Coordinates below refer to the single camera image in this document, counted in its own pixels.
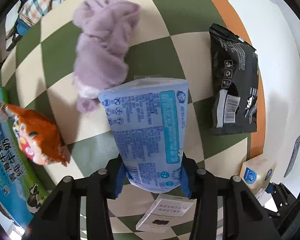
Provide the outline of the white box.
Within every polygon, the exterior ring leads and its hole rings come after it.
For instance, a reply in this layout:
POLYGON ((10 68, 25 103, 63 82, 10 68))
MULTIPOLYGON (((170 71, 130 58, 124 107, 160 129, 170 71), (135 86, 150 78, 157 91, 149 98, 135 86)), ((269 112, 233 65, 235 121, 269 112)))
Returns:
POLYGON ((159 194, 137 222, 135 229, 143 232, 164 233, 172 226, 192 220, 195 205, 195 200, 186 197, 159 194))

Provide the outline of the yellow bear tissue pack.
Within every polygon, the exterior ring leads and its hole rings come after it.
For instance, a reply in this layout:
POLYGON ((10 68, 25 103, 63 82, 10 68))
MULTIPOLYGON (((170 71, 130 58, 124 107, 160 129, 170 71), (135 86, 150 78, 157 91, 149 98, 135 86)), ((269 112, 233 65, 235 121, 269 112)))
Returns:
POLYGON ((256 198, 266 190, 275 171, 276 161, 262 153, 242 164, 240 177, 256 198))

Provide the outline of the blue tissue pack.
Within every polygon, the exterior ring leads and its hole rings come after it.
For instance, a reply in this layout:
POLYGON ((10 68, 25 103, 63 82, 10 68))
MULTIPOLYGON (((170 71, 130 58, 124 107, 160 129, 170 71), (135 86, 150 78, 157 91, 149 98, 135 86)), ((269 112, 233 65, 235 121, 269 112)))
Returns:
POLYGON ((179 186, 188 97, 186 80, 165 77, 99 94, 131 184, 153 193, 179 186))

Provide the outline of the orange snack bag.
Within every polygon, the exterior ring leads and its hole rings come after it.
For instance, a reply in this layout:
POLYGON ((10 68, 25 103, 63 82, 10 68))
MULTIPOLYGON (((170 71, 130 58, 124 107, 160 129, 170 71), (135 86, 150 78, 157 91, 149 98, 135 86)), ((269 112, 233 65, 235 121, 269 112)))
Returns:
POLYGON ((20 150, 37 165, 60 163, 67 166, 68 154, 57 125, 31 109, 4 104, 2 111, 13 121, 12 129, 20 150))

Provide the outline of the cardboard box blue outside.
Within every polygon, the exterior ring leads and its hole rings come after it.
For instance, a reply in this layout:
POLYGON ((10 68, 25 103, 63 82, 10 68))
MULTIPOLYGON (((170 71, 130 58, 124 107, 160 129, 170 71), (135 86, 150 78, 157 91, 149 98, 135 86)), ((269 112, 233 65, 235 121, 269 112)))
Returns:
MULTIPOLYGON (((0 87, 0 107, 7 93, 0 87)), ((0 113, 0 204, 19 226, 26 228, 48 197, 13 133, 12 122, 0 113)))

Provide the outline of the purple fluffy cloth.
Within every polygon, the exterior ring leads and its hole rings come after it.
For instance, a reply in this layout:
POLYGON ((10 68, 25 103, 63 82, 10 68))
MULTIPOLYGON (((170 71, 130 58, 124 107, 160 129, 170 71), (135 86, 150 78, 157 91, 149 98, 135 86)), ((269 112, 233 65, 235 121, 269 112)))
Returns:
POLYGON ((81 113, 93 112, 103 90, 125 81, 125 55, 140 11, 139 4, 127 0, 84 0, 75 10, 72 22, 82 31, 74 62, 76 107, 81 113))

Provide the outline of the black snack bag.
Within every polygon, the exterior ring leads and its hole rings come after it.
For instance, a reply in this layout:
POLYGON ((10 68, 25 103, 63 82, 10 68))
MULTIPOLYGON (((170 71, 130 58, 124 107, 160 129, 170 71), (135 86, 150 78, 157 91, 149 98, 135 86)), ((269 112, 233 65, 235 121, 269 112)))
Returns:
POLYGON ((256 49, 225 27, 209 28, 212 63, 212 134, 257 131, 256 49))

